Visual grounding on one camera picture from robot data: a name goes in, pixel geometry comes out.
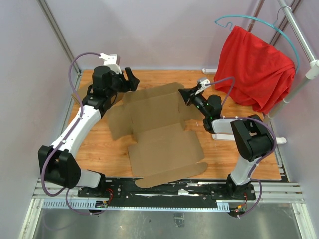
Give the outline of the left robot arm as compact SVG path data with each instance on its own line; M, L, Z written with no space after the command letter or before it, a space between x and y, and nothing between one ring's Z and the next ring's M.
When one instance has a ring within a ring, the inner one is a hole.
M92 84L81 100L77 115L56 141L50 146L43 145L38 151L41 185L47 196L55 197L61 192L50 193L46 182L62 189L88 187L96 197L106 193L107 185L102 182L104 175L81 169L75 157L90 130L115 103L118 93L135 91L139 82L129 67L119 72L109 65L94 69Z

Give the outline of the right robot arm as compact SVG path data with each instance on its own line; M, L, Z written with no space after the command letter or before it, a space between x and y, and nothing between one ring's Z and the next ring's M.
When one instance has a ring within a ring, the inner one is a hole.
M219 95L205 98L202 93L197 93L196 88L188 92L189 99L185 103L195 105L204 115L203 126L208 133L234 136L240 157L235 169L227 176L225 188L229 198L238 199L250 185L251 175L259 162L274 151L276 137L258 115L222 117L222 100Z

